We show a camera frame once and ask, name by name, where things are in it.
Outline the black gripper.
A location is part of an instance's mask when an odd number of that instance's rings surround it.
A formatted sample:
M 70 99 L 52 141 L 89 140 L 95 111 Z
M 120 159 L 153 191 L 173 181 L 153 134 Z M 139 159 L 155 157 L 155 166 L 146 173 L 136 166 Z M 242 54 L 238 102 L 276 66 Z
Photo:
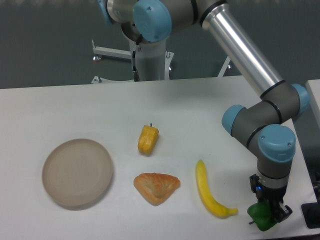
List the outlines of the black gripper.
M 283 200 L 287 191 L 288 176 L 276 179 L 258 173 L 250 176 L 249 181 L 251 191 L 258 201 L 268 200 L 272 223 L 281 223 L 293 213 Z

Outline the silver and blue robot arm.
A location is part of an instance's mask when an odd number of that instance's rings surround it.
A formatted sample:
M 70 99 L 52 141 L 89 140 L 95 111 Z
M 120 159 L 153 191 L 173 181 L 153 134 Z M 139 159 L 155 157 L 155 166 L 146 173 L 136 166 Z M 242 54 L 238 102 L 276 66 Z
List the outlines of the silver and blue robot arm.
M 165 44 L 175 32 L 194 24 L 210 32 L 260 97 L 250 108 L 231 106 L 222 126 L 257 157 L 250 187 L 257 203 L 247 210 L 254 223 L 274 225 L 292 210 L 284 204 L 296 136 L 283 123 L 310 104 L 307 90 L 288 84 L 238 25 L 225 0 L 100 0 L 105 23 L 119 23 L 130 40 L 133 79 L 165 79 Z

